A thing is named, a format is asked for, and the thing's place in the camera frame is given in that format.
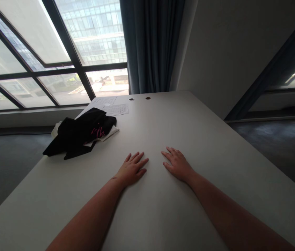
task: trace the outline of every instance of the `hand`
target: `hand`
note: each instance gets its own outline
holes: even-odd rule
[[[141,154],[137,152],[134,156],[131,156],[130,153],[126,157],[123,165],[120,167],[113,179],[119,179],[123,183],[124,187],[136,183],[144,175],[144,173],[146,173],[146,169],[141,168],[148,162],[148,158],[140,161],[143,155],[144,152],[142,152]]]
[[[170,154],[163,151],[161,151],[161,153],[171,162],[172,165],[167,162],[163,162],[163,165],[174,177],[188,183],[189,178],[192,174],[195,174],[195,171],[179,150],[169,148],[168,146],[166,148]]]

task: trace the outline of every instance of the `forearm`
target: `forearm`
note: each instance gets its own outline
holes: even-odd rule
[[[186,181],[231,250],[295,250],[280,235],[194,171]]]
[[[47,251],[98,250],[124,185],[109,180],[54,239]]]

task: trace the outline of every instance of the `gray floor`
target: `gray floor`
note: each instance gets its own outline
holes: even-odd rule
[[[295,121],[230,123],[284,174],[295,182]]]
[[[295,182],[295,121],[229,125]],[[16,130],[0,130],[0,134],[9,132]],[[51,140],[51,135],[0,136],[0,204],[41,159]]]
[[[41,159],[51,135],[0,136],[0,204]]]

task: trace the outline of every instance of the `person's left hand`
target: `person's left hand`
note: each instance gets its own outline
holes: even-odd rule
[[[141,154],[137,152],[133,156],[131,156],[130,153],[113,178],[117,178],[120,182],[122,182],[124,187],[136,183],[144,175],[144,173],[146,173],[146,169],[141,168],[148,162],[148,158],[140,161],[143,155],[144,152],[142,152]]]

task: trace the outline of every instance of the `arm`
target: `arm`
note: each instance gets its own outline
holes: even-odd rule
[[[170,154],[161,153],[172,165],[164,162],[164,166],[192,188],[230,250],[295,250],[280,235],[196,173],[179,150],[169,147],[167,150]]]
[[[132,157],[129,154],[118,173],[84,205],[46,250],[98,250],[121,192],[146,173],[146,169],[140,170],[148,161],[139,161],[143,155],[144,152]]]

